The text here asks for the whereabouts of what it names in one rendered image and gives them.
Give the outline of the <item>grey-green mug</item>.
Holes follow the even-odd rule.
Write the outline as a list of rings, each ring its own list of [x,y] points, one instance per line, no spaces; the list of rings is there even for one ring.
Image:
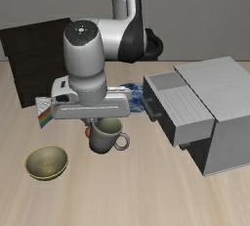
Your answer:
[[[118,151],[126,150],[130,145],[130,137],[122,132],[123,125],[117,117],[106,117],[100,122],[91,122],[89,147],[97,154],[106,154],[112,147]],[[125,145],[120,146],[117,139],[123,137]]]

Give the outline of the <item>grey cabinet drawer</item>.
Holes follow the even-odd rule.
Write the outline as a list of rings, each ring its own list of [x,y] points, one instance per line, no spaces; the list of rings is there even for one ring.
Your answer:
[[[145,75],[141,102],[173,147],[211,137],[214,117],[177,72]]]

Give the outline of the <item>grey cabinet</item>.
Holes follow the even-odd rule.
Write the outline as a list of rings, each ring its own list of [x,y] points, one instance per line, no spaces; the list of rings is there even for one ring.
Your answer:
[[[230,57],[178,65],[175,70],[216,119],[202,174],[250,164],[250,73]]]

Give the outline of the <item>blue patterned plate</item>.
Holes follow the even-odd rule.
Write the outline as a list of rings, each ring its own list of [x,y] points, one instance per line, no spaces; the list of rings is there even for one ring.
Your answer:
[[[132,91],[132,96],[129,100],[130,112],[143,113],[145,108],[141,103],[141,98],[143,96],[142,83],[124,83],[123,87],[126,87]]]

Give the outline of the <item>rainbow cake wedge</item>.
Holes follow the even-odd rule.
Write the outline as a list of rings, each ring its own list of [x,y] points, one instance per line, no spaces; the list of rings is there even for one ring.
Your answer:
[[[51,99],[48,97],[36,97],[35,105],[40,128],[43,128],[51,119]]]

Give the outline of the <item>olive green bowl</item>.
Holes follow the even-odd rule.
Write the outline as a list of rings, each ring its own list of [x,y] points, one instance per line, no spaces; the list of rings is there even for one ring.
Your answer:
[[[45,145],[33,150],[24,162],[26,172],[39,181],[53,180],[66,170],[68,155],[55,145]]]

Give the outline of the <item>dark slatted rack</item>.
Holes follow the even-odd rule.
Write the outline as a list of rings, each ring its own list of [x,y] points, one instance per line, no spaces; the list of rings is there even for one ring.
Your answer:
[[[63,60],[63,32],[70,18],[0,29],[21,107],[36,97],[50,97],[56,78],[67,75]]]

